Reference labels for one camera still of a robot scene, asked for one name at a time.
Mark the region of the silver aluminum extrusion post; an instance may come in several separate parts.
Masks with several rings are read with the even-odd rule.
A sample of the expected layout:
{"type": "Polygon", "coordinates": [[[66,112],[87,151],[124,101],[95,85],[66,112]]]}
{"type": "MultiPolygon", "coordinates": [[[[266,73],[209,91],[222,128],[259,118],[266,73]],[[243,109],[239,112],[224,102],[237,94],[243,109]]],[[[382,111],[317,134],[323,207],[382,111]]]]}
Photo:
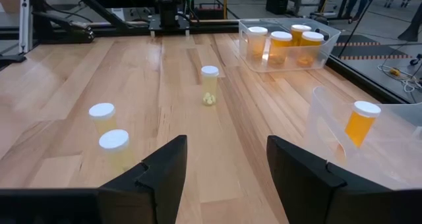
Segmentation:
{"type": "Polygon", "coordinates": [[[19,53],[28,53],[33,47],[33,16],[30,0],[20,0],[19,53]]]}

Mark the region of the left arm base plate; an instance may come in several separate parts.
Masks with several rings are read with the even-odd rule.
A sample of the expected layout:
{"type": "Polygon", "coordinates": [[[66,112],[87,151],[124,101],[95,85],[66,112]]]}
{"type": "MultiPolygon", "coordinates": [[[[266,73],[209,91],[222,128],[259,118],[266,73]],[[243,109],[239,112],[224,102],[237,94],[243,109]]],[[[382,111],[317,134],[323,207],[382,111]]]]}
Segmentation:
{"type": "Polygon", "coordinates": [[[152,15],[149,23],[151,32],[184,32],[190,30],[190,22],[182,16],[163,16],[159,14],[152,15]]]}

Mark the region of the black mat orange striped edge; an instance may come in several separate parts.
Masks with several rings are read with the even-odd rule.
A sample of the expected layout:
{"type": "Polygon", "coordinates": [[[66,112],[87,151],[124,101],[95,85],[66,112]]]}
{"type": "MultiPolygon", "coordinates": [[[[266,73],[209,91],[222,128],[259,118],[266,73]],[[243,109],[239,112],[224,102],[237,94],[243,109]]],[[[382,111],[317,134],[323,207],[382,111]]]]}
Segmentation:
{"type": "Polygon", "coordinates": [[[332,50],[333,56],[341,60],[377,60],[377,59],[411,59],[399,49],[376,42],[352,42],[345,45],[337,43],[332,50]]]}

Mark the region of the wide orange pill bottle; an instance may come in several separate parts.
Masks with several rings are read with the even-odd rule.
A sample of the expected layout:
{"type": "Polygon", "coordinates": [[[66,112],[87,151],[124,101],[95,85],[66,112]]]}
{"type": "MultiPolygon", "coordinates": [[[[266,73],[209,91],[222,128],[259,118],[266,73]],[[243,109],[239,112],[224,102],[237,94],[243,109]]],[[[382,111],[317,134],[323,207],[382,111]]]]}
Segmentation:
{"type": "Polygon", "coordinates": [[[298,42],[301,39],[302,33],[303,32],[309,32],[311,31],[311,27],[310,26],[306,26],[306,25],[302,25],[302,24],[294,24],[291,26],[290,30],[291,30],[291,35],[292,35],[292,41],[293,42],[298,42]]]}
{"type": "Polygon", "coordinates": [[[297,63],[302,67],[311,67],[317,59],[324,36],[318,32],[303,32],[299,44],[297,63]]]}
{"type": "Polygon", "coordinates": [[[268,64],[273,68],[280,68],[287,58],[287,47],[291,46],[293,36],[290,33],[274,31],[270,35],[270,49],[268,64]]]}
{"type": "Polygon", "coordinates": [[[261,26],[249,27],[247,30],[247,59],[251,63],[262,61],[263,51],[266,45],[268,29],[261,26]]]}

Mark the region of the clear plastic bin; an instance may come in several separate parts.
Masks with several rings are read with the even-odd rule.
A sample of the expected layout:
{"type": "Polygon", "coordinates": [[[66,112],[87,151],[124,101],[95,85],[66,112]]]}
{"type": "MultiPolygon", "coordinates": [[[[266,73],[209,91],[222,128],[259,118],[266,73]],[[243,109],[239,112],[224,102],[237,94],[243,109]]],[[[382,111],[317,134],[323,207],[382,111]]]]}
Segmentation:
{"type": "Polygon", "coordinates": [[[422,102],[380,105],[380,116],[359,148],[345,133],[352,107],[330,90],[316,87],[304,148],[387,188],[422,188],[422,102]]]}
{"type": "Polygon", "coordinates": [[[327,62],[335,44],[337,43],[340,31],[327,25],[321,24],[309,18],[268,18],[268,19],[245,19],[239,21],[239,52],[246,65],[255,72],[280,72],[287,70],[311,70],[321,69],[327,62]],[[291,46],[287,47],[287,58],[280,68],[273,68],[268,64],[268,54],[270,49],[270,35],[274,31],[291,33],[291,26],[302,24],[310,26],[310,32],[318,32],[324,36],[324,41],[320,46],[318,57],[311,67],[302,67],[297,63],[299,56],[298,42],[291,41],[291,46]],[[247,30],[249,27],[261,26],[268,29],[266,36],[266,45],[260,63],[251,63],[247,59],[247,30]]]}

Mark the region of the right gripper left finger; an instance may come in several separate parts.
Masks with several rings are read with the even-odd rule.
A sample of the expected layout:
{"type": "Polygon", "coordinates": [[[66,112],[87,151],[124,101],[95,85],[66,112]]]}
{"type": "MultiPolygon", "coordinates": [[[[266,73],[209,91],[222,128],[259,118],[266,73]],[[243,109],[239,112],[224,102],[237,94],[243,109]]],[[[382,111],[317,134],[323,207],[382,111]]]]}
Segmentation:
{"type": "Polygon", "coordinates": [[[101,223],[175,224],[187,168],[187,136],[179,135],[98,188],[101,223]]]}

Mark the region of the slim orange pill bottle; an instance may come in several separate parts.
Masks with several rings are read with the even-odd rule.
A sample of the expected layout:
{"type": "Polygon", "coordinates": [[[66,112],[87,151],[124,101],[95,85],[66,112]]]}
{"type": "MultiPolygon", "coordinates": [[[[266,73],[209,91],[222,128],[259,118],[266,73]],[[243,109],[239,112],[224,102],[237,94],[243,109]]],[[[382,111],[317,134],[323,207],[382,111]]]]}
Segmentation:
{"type": "Polygon", "coordinates": [[[346,125],[345,133],[349,136],[353,144],[360,148],[375,120],[381,114],[381,108],[368,101],[356,101],[349,120],[346,125]]]}

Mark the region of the pale yellow pill bottle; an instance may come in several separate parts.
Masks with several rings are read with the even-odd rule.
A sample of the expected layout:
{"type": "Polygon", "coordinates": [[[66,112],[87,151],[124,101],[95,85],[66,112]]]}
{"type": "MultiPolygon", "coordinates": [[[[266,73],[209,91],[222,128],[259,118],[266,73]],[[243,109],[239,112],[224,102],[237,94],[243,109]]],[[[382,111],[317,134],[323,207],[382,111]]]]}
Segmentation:
{"type": "Polygon", "coordinates": [[[217,100],[217,82],[220,72],[218,67],[207,65],[201,68],[202,102],[204,105],[214,105],[217,100]]]}
{"type": "Polygon", "coordinates": [[[98,144],[116,175],[132,167],[135,159],[130,147],[129,133],[126,130],[110,130],[100,137],[98,144]]]}
{"type": "Polygon", "coordinates": [[[117,128],[115,112],[115,106],[112,103],[98,103],[89,109],[88,114],[100,136],[117,128]]]}

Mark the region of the red and black case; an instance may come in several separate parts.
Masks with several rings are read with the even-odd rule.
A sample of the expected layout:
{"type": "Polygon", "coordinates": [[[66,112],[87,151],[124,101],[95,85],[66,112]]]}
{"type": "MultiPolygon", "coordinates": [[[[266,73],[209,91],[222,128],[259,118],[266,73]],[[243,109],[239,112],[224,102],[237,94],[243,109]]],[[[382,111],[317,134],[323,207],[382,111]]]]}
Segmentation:
{"type": "Polygon", "coordinates": [[[219,3],[200,3],[194,8],[194,12],[200,20],[224,19],[224,8],[219,3]]]}

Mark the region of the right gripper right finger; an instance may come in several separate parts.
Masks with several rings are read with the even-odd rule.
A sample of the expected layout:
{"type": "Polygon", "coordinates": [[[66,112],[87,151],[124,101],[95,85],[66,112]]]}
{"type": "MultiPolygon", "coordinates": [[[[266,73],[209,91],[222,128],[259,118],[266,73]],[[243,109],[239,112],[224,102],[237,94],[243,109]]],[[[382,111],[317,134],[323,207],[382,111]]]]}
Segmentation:
{"type": "Polygon", "coordinates": [[[388,189],[278,136],[266,156],[290,224],[391,224],[388,189]]]}

